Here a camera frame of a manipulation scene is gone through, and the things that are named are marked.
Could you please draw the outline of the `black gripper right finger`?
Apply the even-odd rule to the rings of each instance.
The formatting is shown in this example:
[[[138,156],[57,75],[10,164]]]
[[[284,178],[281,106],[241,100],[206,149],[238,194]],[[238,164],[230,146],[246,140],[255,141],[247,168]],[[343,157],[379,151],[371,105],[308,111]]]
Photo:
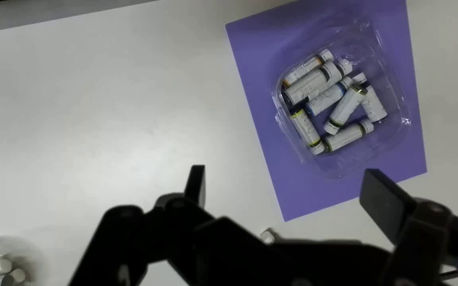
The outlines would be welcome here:
[[[416,202],[381,170],[367,168],[362,176],[359,205],[384,237],[395,245]]]

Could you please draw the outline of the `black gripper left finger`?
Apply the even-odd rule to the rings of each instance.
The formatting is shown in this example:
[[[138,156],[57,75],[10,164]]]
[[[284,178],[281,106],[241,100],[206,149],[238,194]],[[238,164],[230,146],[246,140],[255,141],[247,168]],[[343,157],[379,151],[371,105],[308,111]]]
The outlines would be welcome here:
[[[205,207],[205,167],[192,165],[184,188],[184,200],[189,205]]]

